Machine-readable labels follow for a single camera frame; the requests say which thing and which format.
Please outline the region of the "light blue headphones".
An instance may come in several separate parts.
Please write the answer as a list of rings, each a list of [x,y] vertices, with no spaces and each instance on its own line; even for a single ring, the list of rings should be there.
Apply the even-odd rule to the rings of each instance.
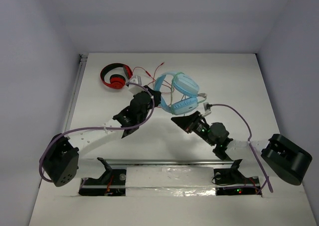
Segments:
[[[160,91],[161,85],[167,75],[172,76],[172,87],[184,95],[186,99],[179,102],[172,103],[170,106],[165,102],[164,98],[160,99],[160,108],[172,115],[186,114],[198,107],[198,93],[199,85],[188,75],[183,72],[166,72],[160,75],[156,80],[153,87],[154,91]]]

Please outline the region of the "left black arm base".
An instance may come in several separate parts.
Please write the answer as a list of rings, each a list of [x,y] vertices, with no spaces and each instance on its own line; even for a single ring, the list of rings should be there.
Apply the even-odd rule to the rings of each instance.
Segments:
[[[101,158],[105,171],[99,178],[83,178],[78,194],[80,196],[125,196],[126,195],[126,169],[113,169],[108,162]]]

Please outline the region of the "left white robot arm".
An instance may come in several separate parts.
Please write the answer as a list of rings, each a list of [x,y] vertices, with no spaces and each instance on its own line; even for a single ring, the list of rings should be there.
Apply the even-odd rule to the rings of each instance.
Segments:
[[[39,160],[42,180],[61,187],[75,178],[79,160],[106,143],[120,140],[139,129],[161,103],[161,92],[139,86],[130,104],[102,126],[82,127],[55,135]]]

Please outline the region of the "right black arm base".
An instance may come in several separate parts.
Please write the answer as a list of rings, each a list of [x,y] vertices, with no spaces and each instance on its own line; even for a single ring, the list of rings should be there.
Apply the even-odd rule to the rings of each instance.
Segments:
[[[239,166],[242,159],[235,160],[230,168],[214,169],[212,184],[217,196],[262,195],[258,176],[245,177]]]

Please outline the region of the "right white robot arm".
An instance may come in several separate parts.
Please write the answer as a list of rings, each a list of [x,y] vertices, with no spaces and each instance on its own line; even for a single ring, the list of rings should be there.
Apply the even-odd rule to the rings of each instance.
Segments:
[[[172,117],[171,120],[184,132],[195,133],[212,146],[212,152],[220,160],[249,160],[249,156],[240,154],[240,148],[247,147],[250,150],[252,146],[255,150],[253,155],[257,155],[261,163],[267,164],[280,179],[291,185],[298,186],[302,183],[313,159],[307,151],[278,133],[268,140],[234,140],[229,137],[229,131],[223,123],[208,124],[198,111],[186,116]]]

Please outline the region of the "red black headphones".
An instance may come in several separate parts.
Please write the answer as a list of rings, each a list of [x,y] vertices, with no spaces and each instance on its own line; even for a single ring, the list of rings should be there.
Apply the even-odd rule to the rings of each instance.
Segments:
[[[109,78],[109,82],[106,82],[105,76],[107,75],[107,73],[117,68],[123,69],[125,76],[120,74],[112,74]],[[100,72],[100,79],[102,83],[105,86],[115,90],[122,89],[126,85],[126,80],[130,80],[132,76],[133,76],[133,72],[131,68],[128,65],[122,64],[122,63],[109,64],[105,66]]]

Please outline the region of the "white foam block with tape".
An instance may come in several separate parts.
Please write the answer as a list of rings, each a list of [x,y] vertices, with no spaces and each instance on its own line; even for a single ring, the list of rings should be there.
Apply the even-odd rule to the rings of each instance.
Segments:
[[[129,167],[128,197],[214,196],[213,168],[198,166]]]

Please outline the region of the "aluminium rail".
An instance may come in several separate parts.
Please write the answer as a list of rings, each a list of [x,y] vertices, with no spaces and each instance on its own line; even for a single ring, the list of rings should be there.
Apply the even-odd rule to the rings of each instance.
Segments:
[[[109,164],[119,165],[232,165],[233,161],[221,160],[136,160],[136,159],[107,159]]]

